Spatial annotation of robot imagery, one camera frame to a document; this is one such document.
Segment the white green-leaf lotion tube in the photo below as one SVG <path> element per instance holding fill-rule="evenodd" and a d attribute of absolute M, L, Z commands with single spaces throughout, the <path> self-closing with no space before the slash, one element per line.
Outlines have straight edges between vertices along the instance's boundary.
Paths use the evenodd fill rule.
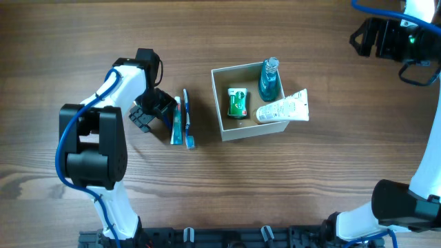
<path fill-rule="evenodd" d="M 259 107 L 254 110 L 252 118 L 257 124 L 279 121 L 309 121 L 307 89 Z"/>

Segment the blue disposable razor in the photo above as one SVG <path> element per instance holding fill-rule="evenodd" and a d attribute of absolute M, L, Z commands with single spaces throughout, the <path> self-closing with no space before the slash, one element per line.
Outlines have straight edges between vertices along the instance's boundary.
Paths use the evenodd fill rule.
<path fill-rule="evenodd" d="M 169 120 L 169 118 L 168 118 L 167 115 L 164 115 L 164 116 L 163 116 L 163 122 L 164 122 L 164 124 L 166 124 L 167 128 L 168 128 L 170 131 L 172 131 L 172 124 L 170 123 L 170 120 Z"/>

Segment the blue white toothbrush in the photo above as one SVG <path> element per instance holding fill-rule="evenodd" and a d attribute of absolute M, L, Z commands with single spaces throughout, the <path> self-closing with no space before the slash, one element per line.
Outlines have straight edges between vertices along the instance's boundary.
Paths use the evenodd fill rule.
<path fill-rule="evenodd" d="M 185 144 L 187 149 L 194 149 L 195 148 L 195 142 L 194 137 L 189 134 L 190 129 L 190 107 L 189 107 L 189 97 L 187 90 L 183 90 L 183 96 L 184 96 L 184 104 L 185 104 Z"/>

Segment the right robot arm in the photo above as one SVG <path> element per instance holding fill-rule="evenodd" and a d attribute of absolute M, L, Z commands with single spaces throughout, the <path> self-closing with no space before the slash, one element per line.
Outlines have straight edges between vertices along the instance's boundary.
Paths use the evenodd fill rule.
<path fill-rule="evenodd" d="M 360 56 L 376 55 L 412 65 L 440 61 L 440 26 L 433 23 L 440 5 L 408 1 L 403 12 L 382 10 L 352 1 L 352 7 L 371 15 L 351 35 Z M 397 232 L 440 230 L 440 110 L 435 111 L 422 160 L 408 184 L 382 179 L 371 200 L 351 211 L 336 212 L 322 223 L 322 238 L 346 246 Z"/>

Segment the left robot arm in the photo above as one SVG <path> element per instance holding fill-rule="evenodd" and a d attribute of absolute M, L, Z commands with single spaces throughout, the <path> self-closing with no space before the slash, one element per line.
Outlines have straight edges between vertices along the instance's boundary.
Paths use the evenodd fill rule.
<path fill-rule="evenodd" d="M 133 59 L 117 59 L 92 96 L 65 104 L 59 112 L 57 176 L 90 197 L 103 225 L 82 231 L 79 247 L 157 246 L 158 238 L 142 227 L 123 183 L 128 164 L 123 117 L 128 115 L 143 132 L 155 118 L 171 129 L 177 102 L 158 88 L 162 78 L 159 55 L 140 48 Z"/>

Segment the teal mouthwash bottle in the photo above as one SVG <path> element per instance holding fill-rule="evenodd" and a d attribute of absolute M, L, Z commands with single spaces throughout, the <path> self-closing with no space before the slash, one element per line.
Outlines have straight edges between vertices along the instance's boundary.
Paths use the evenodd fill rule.
<path fill-rule="evenodd" d="M 278 97 L 280 91 L 278 66 L 279 60 L 276 57 L 270 57 L 263 62 L 258 83 L 258 92 L 264 102 L 274 101 Z"/>

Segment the teal white toothpaste tube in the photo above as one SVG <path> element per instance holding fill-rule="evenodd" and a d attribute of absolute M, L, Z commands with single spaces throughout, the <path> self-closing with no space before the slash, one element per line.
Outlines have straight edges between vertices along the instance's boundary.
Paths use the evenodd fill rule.
<path fill-rule="evenodd" d="M 173 116 L 173 126 L 172 126 L 172 137 L 170 143 L 172 145 L 182 145 L 182 116 L 181 116 L 181 98 L 179 96 L 175 96 L 174 100 L 176 101 L 176 107 L 174 108 L 174 116 Z"/>

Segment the green white soap packet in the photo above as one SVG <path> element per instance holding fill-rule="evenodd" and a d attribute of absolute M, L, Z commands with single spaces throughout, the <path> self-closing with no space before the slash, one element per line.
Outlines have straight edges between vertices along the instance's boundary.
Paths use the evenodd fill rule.
<path fill-rule="evenodd" d="M 229 108 L 228 117 L 245 118 L 247 116 L 247 89 L 246 88 L 229 88 Z"/>

